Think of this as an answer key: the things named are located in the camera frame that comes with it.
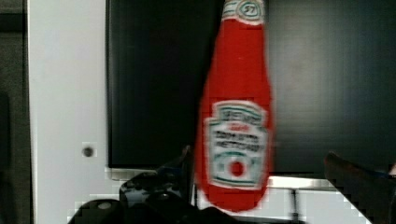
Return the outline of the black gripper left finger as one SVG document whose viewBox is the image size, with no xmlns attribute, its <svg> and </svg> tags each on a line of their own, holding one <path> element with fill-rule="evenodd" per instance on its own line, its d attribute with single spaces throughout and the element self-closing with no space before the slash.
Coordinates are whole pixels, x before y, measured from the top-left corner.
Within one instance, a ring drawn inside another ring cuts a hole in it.
<svg viewBox="0 0 396 224">
<path fill-rule="evenodd" d="M 245 224 L 215 207 L 191 203 L 191 148 L 120 186 L 119 198 L 84 203 L 67 224 Z"/>
</svg>

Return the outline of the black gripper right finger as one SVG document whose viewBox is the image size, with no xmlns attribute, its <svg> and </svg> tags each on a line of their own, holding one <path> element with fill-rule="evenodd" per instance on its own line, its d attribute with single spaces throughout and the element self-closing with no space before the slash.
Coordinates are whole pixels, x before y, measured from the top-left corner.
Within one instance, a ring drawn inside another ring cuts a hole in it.
<svg viewBox="0 0 396 224">
<path fill-rule="evenodd" d="M 347 161 L 330 152 L 324 159 L 326 179 L 372 224 L 395 224 L 395 178 Z"/>
</svg>

